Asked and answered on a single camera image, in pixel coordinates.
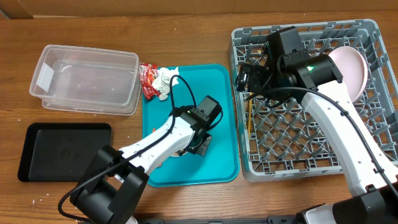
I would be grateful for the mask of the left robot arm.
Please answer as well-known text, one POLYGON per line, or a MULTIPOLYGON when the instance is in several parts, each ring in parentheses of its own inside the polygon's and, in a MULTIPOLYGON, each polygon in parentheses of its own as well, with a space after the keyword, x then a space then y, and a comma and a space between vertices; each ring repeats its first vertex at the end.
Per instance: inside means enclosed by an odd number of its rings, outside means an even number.
POLYGON ((173 109, 159 129, 135 144, 119 150, 104 146, 70 194, 70 202, 88 223, 136 223, 133 214, 150 174, 178 151, 204 154, 211 140, 208 131, 222 115, 221 105, 206 96, 198 106, 173 109))

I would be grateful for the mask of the bowl with food scraps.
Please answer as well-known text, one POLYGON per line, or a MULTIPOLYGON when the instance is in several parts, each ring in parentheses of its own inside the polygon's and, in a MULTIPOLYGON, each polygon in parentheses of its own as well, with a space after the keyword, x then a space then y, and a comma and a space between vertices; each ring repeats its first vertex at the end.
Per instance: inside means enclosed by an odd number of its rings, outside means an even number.
POLYGON ((185 149, 184 150, 178 150, 177 152, 173 153, 173 156, 174 157, 181 157, 181 156, 185 155, 186 153, 187 153, 187 151, 185 149))

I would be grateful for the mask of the wooden chopstick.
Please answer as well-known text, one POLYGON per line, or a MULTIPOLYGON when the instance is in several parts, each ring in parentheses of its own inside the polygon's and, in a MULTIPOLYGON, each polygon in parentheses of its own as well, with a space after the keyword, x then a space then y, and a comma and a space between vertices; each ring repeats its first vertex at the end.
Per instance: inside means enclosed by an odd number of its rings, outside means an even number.
POLYGON ((251 118, 252 118, 252 99, 249 99, 248 103, 249 109, 248 109, 248 137, 250 139, 251 137, 251 118))

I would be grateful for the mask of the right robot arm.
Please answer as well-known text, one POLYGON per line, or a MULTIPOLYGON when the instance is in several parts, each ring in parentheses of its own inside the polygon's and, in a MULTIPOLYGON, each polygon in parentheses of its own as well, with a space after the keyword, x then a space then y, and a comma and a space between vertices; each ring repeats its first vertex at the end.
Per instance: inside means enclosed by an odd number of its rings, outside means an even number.
POLYGON ((295 98, 318 123, 343 169, 351 198, 299 212, 297 223, 396 223, 397 167, 386 157, 354 107, 367 66, 352 47, 312 57, 294 26, 269 34, 264 65, 242 64, 238 91, 283 103, 295 98))

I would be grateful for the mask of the large pink plate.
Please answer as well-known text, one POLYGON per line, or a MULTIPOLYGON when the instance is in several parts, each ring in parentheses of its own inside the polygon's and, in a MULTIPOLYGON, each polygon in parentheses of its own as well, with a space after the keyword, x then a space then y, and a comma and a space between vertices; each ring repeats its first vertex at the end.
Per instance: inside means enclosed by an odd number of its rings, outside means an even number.
POLYGON ((349 97, 355 102, 362 95, 368 80, 368 67, 364 57, 348 46, 338 47, 328 56, 342 74, 349 97))

